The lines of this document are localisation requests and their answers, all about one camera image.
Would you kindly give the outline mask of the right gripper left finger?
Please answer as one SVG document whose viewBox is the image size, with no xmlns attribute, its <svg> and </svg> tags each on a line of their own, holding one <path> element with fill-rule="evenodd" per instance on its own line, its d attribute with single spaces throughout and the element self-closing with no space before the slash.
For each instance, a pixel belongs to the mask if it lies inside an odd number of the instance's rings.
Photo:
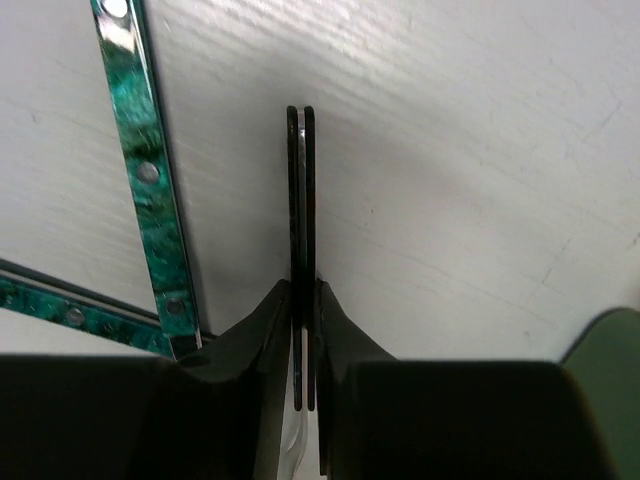
<svg viewBox="0 0 640 480">
<path fill-rule="evenodd" d="M 5 354 L 5 479 L 273 479 L 290 352 L 291 285 L 198 351 Z"/>
</svg>

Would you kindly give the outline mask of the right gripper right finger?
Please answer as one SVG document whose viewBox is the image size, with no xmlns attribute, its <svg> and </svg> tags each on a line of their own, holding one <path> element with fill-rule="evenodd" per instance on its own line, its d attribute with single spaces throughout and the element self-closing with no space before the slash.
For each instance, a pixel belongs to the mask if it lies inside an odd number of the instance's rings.
<svg viewBox="0 0 640 480">
<path fill-rule="evenodd" d="M 319 465 L 330 479 L 613 479 L 556 363 L 400 360 L 315 287 Z"/>
</svg>

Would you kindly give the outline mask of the green handled fork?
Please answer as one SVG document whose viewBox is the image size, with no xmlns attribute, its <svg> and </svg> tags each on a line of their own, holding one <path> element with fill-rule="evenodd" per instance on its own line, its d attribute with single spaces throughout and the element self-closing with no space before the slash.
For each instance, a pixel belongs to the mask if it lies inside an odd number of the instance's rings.
<svg viewBox="0 0 640 480">
<path fill-rule="evenodd" d="M 1 308 L 82 331 L 123 345 L 173 357 L 169 340 L 154 323 L 68 295 L 1 277 Z"/>
</svg>

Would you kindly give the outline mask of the dark handled fork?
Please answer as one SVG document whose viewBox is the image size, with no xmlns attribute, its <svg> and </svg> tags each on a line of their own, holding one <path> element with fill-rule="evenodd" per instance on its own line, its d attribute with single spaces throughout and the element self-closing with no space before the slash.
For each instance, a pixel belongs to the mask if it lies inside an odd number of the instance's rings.
<svg viewBox="0 0 640 480">
<path fill-rule="evenodd" d="M 293 479 L 308 438 L 308 413 L 316 406 L 314 290 L 316 282 L 316 132 L 311 106 L 289 106 L 287 155 L 289 185 L 291 333 L 294 409 L 297 431 L 283 460 Z"/>
</svg>

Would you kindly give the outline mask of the green handled spoon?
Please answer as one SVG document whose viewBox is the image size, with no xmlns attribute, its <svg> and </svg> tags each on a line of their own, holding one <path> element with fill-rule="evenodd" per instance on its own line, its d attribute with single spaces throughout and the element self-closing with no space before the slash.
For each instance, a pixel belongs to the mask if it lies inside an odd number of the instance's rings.
<svg viewBox="0 0 640 480">
<path fill-rule="evenodd" d="M 145 7 L 91 8 L 160 329 L 180 360 L 202 338 Z"/>
</svg>

